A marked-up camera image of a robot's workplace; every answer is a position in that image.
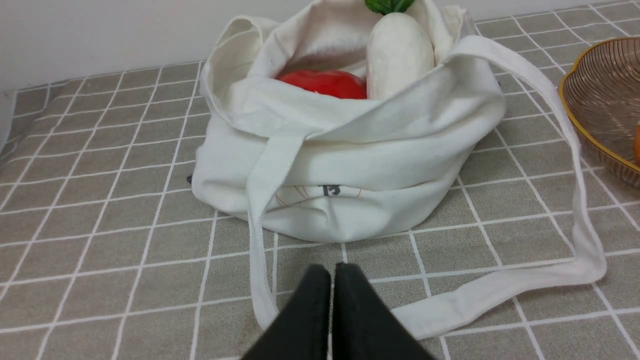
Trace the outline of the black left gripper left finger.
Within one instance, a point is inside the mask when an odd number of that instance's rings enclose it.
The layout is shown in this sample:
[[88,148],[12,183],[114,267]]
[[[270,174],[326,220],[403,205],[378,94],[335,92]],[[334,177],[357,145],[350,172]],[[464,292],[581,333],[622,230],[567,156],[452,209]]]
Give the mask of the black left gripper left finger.
[[243,360],[326,360],[330,284],[324,266],[308,266],[285,307]]

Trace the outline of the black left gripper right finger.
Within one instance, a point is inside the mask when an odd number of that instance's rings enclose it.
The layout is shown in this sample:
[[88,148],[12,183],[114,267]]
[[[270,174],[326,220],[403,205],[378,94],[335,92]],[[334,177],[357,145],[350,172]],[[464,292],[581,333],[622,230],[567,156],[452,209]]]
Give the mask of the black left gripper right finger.
[[336,264],[332,331],[334,360],[434,359],[400,324],[356,264]]

